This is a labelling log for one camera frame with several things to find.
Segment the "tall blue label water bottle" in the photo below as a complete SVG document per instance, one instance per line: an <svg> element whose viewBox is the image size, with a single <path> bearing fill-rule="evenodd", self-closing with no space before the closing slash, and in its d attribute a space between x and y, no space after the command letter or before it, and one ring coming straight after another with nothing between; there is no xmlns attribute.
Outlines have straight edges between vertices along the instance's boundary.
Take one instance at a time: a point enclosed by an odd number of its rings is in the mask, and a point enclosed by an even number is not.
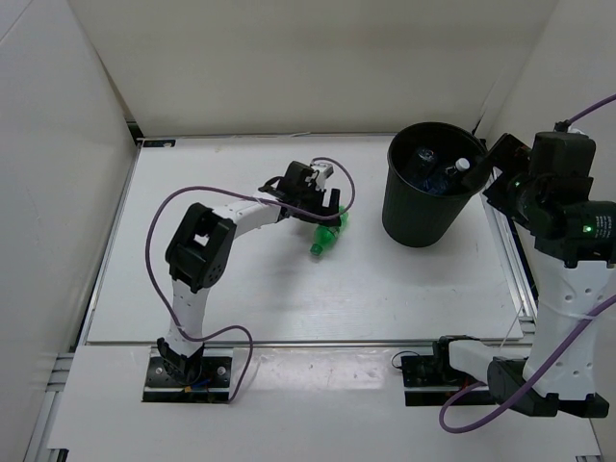
<svg viewBox="0 0 616 462"><path fill-rule="evenodd" d="M424 191L433 195L447 195L460 185L470 168L471 162L467 158L459 158L427 178L423 183Z"/></svg>

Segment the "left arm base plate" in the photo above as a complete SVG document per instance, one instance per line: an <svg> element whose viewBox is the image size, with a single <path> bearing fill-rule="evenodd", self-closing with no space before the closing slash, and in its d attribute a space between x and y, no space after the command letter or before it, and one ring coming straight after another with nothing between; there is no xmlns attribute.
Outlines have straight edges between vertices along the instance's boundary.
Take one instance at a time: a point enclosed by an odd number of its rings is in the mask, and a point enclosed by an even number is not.
<svg viewBox="0 0 616 462"><path fill-rule="evenodd" d="M150 352L141 401L147 403L223 404L231 395L234 352L205 348L196 368L184 378L160 353Z"/></svg>

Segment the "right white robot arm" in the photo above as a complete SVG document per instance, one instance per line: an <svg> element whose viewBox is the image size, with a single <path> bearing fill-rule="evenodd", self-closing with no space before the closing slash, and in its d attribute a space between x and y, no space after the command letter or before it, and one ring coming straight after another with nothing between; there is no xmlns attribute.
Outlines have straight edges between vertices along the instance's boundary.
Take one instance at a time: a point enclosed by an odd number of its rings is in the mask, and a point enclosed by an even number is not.
<svg viewBox="0 0 616 462"><path fill-rule="evenodd" d="M532 146L504 134L480 165L500 172L484 192L488 204L534 239L535 337L526 358L502 357L472 337L443 337L433 344L432 372L447 385L472 377L498 414L608 414L593 368L595 322L615 301L604 294L615 273L615 204L589 197L595 153L581 133L539 132Z"/></svg>

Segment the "clear bottle blue cap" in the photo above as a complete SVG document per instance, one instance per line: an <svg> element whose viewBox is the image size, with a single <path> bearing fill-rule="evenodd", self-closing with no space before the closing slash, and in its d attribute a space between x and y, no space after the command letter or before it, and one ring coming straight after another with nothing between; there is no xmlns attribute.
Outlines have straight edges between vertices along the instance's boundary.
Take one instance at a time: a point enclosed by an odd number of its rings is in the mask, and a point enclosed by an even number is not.
<svg viewBox="0 0 616 462"><path fill-rule="evenodd" d="M434 150L417 148L405 168L406 179L415 187L421 188L438 166L438 161L438 154Z"/></svg>

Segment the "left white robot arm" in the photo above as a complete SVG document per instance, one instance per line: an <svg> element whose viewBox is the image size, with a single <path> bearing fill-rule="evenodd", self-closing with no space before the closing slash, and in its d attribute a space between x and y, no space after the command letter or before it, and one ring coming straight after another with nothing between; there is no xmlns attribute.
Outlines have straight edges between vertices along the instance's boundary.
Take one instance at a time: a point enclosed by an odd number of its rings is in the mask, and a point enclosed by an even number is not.
<svg viewBox="0 0 616 462"><path fill-rule="evenodd" d="M172 297L163 303L170 325L157 341L166 372L180 385L193 387L205 380L202 359L208 338L202 328L207 299L226 270L234 241L287 218L340 229L347 208L340 203L340 191L326 187L337 168L339 164L325 158L308 165L293 161L283 175L252 195L228 192L232 201L227 205L189 206L165 252Z"/></svg>

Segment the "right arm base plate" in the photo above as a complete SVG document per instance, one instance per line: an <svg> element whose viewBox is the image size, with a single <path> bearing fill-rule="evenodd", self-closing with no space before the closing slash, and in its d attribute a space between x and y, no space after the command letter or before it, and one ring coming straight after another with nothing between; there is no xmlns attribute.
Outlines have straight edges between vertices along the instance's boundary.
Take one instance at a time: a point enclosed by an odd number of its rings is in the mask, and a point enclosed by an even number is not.
<svg viewBox="0 0 616 462"><path fill-rule="evenodd" d="M446 366L441 353L403 350L391 358L402 375L407 407L440 407L459 391L477 383L470 375Z"/></svg>

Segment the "green plastic bottle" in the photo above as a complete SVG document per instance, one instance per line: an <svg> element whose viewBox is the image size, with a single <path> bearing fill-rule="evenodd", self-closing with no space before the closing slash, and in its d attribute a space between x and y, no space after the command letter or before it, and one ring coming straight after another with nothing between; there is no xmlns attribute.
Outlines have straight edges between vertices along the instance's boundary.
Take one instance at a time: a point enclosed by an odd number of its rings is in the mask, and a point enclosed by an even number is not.
<svg viewBox="0 0 616 462"><path fill-rule="evenodd" d="M340 224L338 226L318 225L313 235L313 242L310 247L310 254L313 257L321 257L324 253L330 250L338 241L341 233L347 225L348 212L343 212L344 206L339 207L342 213L340 216Z"/></svg>

